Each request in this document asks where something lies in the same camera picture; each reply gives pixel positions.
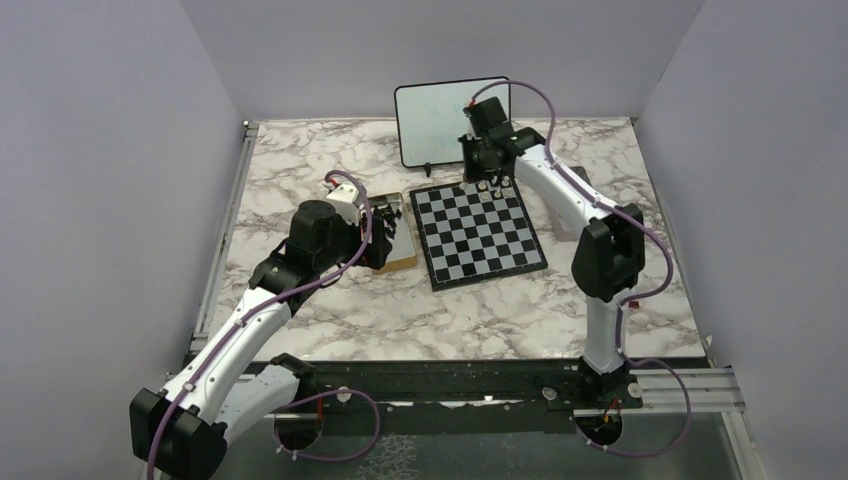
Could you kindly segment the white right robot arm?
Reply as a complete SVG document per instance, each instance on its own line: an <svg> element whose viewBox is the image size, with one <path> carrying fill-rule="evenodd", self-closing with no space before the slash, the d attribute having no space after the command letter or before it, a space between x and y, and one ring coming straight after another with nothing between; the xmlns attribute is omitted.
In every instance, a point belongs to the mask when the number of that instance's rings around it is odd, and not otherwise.
<svg viewBox="0 0 848 480"><path fill-rule="evenodd" d="M578 236L571 274L587 303L587 343L580 358L579 398L600 407L627 381L622 326L626 295L645 266L643 216L634 204L618 207L558 161L531 128L502 128L458 139L463 179L493 188L516 180L551 207L564 229Z"/></svg>

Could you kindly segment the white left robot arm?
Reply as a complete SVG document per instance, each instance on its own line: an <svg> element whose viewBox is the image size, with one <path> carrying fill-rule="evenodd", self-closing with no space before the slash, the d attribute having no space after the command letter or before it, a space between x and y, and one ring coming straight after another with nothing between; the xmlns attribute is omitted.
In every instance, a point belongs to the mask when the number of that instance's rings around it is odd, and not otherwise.
<svg viewBox="0 0 848 480"><path fill-rule="evenodd" d="M299 205L288 236L255 267L225 325L163 387L142 389L131 401L132 450L148 478L209 479L230 444L266 414L310 405L315 386L302 361L239 379L310 296L351 267L385 265L399 216L357 198Z"/></svg>

